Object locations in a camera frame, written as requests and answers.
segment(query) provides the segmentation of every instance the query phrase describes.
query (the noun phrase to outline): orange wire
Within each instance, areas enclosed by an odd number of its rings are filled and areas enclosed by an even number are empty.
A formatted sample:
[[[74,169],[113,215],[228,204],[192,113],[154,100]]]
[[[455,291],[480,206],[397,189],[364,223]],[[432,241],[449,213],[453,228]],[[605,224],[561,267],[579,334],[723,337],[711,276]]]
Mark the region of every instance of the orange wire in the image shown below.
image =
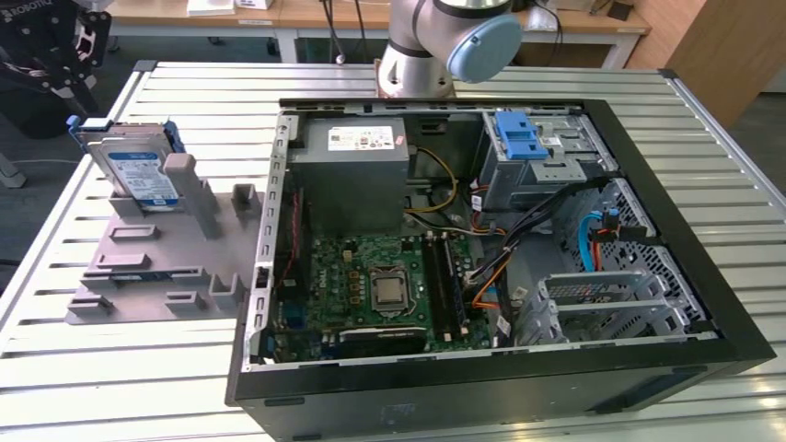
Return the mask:
[[[507,257],[507,260],[504,260],[504,262],[500,265],[500,268],[496,269],[496,272],[493,272],[493,274],[491,275],[491,277],[488,278],[488,281],[485,281],[485,284],[483,285],[483,287],[480,288],[480,291],[477,292],[477,295],[475,295],[473,300],[471,301],[471,306],[473,308],[481,307],[481,308],[497,308],[499,304],[488,302],[488,303],[480,303],[477,301],[480,301],[480,298],[483,297],[483,293],[485,293],[485,290],[488,289],[488,287],[491,287],[491,285],[493,284],[493,281],[496,281],[496,278],[500,277],[501,271],[504,270],[504,267],[507,267],[507,263],[511,261],[511,257]]]
[[[592,260],[593,260],[593,269],[596,272],[600,272],[600,243],[592,243]]]
[[[471,224],[471,231],[472,232],[477,232],[477,233],[488,233],[491,231],[489,228],[480,228],[477,227],[477,216],[480,215],[480,212],[473,212],[471,214],[471,219],[469,219],[469,224]],[[500,235],[507,235],[507,232],[504,231],[503,228],[496,228],[495,230],[496,233],[499,233]]]

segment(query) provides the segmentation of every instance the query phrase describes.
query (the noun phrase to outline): floor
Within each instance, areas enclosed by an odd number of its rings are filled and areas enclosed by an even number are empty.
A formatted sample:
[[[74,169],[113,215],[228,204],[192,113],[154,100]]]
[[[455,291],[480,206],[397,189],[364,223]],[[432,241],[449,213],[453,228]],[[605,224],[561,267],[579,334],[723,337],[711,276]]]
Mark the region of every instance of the floor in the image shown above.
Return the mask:
[[[222,39],[212,45],[206,39],[150,39],[125,37],[120,51],[106,55],[104,67],[96,72],[98,84],[93,89],[101,107],[108,110],[128,78],[136,60],[193,62],[277,62],[269,56],[264,39]],[[300,48],[309,59],[326,60],[324,47]],[[0,85],[0,103],[2,102]],[[761,94],[731,129],[731,135],[761,167],[777,188],[786,190],[786,94]],[[23,188],[7,190],[0,186],[0,261],[19,260],[35,237],[53,203],[68,182],[74,164],[82,154],[66,136],[47,140],[26,139],[0,116],[0,153],[10,161],[56,159],[57,162],[23,162],[15,166],[26,175]],[[0,292],[13,275],[13,267],[0,264]]]

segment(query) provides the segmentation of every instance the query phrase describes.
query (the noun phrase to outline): motherboard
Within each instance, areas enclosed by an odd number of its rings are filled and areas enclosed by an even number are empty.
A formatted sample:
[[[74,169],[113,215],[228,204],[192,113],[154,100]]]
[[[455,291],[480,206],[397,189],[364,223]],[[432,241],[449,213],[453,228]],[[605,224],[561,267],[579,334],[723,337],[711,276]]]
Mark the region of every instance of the motherboard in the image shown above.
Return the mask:
[[[413,352],[420,347],[416,353],[487,348],[485,316],[469,319],[463,306],[469,268],[463,235],[314,238],[308,299],[281,308],[285,359],[332,359],[346,348],[357,357],[360,349],[377,352],[377,345],[398,354],[409,345]],[[384,333],[400,337],[378,339]]]

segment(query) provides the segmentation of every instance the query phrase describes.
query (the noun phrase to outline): open computer tower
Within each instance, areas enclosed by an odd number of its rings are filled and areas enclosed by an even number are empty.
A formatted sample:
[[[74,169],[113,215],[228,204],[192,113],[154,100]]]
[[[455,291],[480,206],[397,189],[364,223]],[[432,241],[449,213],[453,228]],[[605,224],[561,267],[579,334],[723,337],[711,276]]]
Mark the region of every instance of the open computer tower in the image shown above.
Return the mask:
[[[604,101],[281,109],[226,387],[276,440],[635,411],[773,357]]]

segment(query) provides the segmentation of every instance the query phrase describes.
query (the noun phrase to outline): gray 3d printed holder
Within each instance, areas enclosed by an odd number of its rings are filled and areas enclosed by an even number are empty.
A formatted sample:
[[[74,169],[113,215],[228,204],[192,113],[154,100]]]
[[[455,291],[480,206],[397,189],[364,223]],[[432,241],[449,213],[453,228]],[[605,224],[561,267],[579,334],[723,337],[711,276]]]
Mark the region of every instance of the gray 3d printed holder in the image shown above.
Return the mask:
[[[177,209],[144,213],[109,199],[116,215],[70,300],[69,324],[234,318],[252,282],[261,195],[252,184],[213,194],[188,154],[162,165]]]

